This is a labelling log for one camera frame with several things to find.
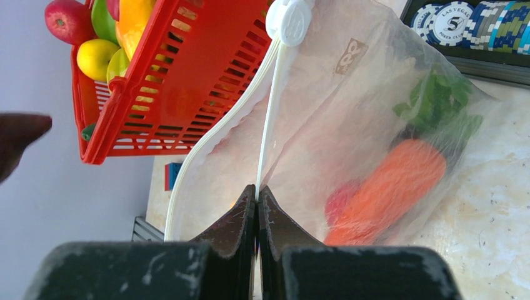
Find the orange toy carrot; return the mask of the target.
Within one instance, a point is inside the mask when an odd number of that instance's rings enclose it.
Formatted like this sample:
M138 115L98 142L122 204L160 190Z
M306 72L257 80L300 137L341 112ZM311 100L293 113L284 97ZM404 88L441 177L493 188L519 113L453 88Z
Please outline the orange toy carrot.
M468 112L473 84L431 71L393 106L406 125L375 170L346 201L324 238L329 246L374 243L455 167L483 116Z

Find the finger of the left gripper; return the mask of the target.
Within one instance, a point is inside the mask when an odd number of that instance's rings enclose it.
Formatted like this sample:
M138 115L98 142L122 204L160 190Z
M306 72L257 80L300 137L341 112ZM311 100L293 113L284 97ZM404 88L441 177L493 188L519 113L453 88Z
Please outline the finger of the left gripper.
M24 151L53 125L51 116L25 112L1 113L1 183L18 167Z

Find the yellow orange toy mango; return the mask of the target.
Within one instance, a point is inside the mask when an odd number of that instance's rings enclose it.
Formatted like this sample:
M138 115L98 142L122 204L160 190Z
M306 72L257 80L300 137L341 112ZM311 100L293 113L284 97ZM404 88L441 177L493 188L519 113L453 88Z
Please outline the yellow orange toy mango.
M154 9L155 0L121 0L116 36L119 45L131 60Z

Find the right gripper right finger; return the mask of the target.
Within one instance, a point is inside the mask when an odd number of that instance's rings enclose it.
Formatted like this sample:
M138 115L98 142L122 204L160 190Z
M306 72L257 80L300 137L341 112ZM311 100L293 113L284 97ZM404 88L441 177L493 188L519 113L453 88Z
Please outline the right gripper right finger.
M282 251L289 247L322 246L323 243L304 230L280 207L269 187L264 187L258 198L262 298L281 299Z

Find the red toy apple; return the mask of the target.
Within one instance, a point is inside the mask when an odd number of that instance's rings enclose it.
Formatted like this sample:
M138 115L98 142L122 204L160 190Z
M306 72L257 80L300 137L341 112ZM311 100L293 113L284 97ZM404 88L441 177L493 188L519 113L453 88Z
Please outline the red toy apple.
M324 215L328 226L335 224L345 205L355 195L360 184L361 182L355 179L345 182L326 199Z
M44 9L44 20L55 38L73 46L96 37L91 10L79 1L51 1Z

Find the clear zip top bag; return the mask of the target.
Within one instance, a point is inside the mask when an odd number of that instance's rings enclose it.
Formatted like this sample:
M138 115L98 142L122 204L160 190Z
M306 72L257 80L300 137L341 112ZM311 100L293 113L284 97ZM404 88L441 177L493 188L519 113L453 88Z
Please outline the clear zip top bag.
M408 101L431 71L464 77L376 1L276 1L266 31L272 44L257 76L181 168L168 241L197 236L250 184L256 191L269 187L289 216L324 241L326 199L348 181L363 182L405 127L393 106ZM472 85L467 111L483 116L479 131L497 102ZM423 228L465 149L454 169L373 244L401 243Z

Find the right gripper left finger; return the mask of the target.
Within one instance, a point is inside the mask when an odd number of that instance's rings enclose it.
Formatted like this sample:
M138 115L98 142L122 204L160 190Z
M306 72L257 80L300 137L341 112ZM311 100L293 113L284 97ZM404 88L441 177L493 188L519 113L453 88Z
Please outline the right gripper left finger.
M199 299L252 299L256 258L255 185L192 242L209 245Z

